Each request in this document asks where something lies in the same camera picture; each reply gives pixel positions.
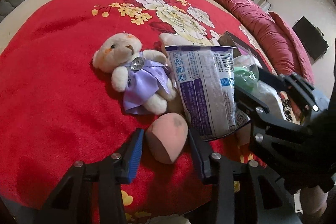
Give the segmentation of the green sponge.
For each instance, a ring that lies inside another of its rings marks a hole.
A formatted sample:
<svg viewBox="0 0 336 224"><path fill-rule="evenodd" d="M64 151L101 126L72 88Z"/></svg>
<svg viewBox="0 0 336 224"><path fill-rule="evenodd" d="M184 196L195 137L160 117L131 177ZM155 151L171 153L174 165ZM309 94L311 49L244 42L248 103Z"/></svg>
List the green sponge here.
<svg viewBox="0 0 336 224"><path fill-rule="evenodd" d="M252 54L234 58L235 85L251 93L259 88L258 59Z"/></svg>

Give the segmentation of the purple white wipes pack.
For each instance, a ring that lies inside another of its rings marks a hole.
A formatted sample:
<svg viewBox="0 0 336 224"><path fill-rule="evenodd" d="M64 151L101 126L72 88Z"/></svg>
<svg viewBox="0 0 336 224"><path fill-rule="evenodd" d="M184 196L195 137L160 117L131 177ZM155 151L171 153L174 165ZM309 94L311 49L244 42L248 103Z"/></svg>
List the purple white wipes pack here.
<svg viewBox="0 0 336 224"><path fill-rule="evenodd" d="M231 47L167 46L166 53L186 118L201 139L225 137L250 122L236 107Z"/></svg>

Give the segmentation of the pink makeup sponge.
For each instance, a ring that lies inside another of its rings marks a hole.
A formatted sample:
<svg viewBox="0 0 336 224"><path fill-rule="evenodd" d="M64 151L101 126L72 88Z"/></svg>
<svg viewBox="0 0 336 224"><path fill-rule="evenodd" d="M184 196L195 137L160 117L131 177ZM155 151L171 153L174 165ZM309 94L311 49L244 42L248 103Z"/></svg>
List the pink makeup sponge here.
<svg viewBox="0 0 336 224"><path fill-rule="evenodd" d="M188 125L177 113L167 113L156 119L146 130L149 149L156 161L173 164L187 140Z"/></svg>

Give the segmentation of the white bear purple dress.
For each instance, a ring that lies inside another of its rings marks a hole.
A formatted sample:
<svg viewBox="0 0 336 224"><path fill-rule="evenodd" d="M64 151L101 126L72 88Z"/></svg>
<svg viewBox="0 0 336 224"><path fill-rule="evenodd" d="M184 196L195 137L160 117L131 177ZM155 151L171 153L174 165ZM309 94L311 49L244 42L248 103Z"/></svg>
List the white bear purple dress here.
<svg viewBox="0 0 336 224"><path fill-rule="evenodd" d="M143 51L141 41L132 34L108 38L94 53L92 65L112 74L112 88L123 94L126 113L162 115L168 102L177 97L166 56L156 50Z"/></svg>

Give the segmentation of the white rolled towel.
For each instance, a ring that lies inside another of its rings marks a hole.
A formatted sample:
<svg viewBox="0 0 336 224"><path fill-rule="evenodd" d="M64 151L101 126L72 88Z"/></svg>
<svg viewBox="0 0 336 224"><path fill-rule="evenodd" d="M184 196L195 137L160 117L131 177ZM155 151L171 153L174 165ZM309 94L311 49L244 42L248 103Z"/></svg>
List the white rolled towel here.
<svg viewBox="0 0 336 224"><path fill-rule="evenodd" d="M252 95L267 105L270 114L278 119L286 120L282 101L276 90L268 84L258 81L252 90Z"/></svg>

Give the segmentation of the pink folded quilt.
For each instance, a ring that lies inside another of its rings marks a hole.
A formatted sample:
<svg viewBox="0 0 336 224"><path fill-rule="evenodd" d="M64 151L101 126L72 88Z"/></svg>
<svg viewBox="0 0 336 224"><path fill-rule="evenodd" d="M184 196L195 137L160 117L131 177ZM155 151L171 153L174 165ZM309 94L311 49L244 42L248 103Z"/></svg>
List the pink folded quilt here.
<svg viewBox="0 0 336 224"><path fill-rule="evenodd" d="M275 12L264 12L252 0L214 0L253 35L276 73L298 73L309 83L314 74L309 57L294 30Z"/></svg>

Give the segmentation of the dark shallow box tray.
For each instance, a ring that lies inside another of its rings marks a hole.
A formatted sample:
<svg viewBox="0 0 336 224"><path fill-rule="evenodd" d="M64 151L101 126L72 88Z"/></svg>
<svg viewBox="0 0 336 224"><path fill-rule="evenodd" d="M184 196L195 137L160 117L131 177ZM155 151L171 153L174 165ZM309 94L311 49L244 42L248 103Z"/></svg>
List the dark shallow box tray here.
<svg viewBox="0 0 336 224"><path fill-rule="evenodd" d="M260 53L253 46L249 46L247 43L239 39L234 34L226 31L218 39L218 42L221 46L232 47L234 58L241 55L251 54L259 61L262 69L267 70L268 72L273 72L271 66L267 62L265 62L262 55L260 55Z"/></svg>

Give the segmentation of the red floral blanket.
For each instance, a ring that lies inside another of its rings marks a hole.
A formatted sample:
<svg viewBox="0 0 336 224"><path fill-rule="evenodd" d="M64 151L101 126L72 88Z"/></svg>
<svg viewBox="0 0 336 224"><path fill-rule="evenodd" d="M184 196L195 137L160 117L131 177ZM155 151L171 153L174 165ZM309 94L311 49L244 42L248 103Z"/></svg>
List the red floral blanket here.
<svg viewBox="0 0 336 224"><path fill-rule="evenodd" d="M27 0L1 23L16 27L1 53L1 197L39 209L71 165L117 151L153 115L129 115L93 54L119 32L145 49L159 34L186 32L209 42L230 32L257 41L211 0Z"/></svg>

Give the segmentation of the small bear pink dress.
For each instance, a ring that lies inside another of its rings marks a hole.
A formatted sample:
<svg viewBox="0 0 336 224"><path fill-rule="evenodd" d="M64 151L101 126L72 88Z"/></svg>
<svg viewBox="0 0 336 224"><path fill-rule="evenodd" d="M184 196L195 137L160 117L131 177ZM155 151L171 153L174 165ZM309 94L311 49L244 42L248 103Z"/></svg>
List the small bear pink dress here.
<svg viewBox="0 0 336 224"><path fill-rule="evenodd" d="M161 52L165 56L167 56L166 46L183 46L186 44L183 37L171 33L161 33L159 35L159 41L161 42Z"/></svg>

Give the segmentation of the black wall television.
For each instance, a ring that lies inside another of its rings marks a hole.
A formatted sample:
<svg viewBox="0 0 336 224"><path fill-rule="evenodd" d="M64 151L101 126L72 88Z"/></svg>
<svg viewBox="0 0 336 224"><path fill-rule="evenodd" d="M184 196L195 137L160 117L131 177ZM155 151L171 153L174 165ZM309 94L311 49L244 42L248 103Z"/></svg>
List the black wall television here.
<svg viewBox="0 0 336 224"><path fill-rule="evenodd" d="M315 27L305 16L302 16L292 27L295 34L302 42L309 56L314 60L322 57L329 45L323 37L323 33Z"/></svg>

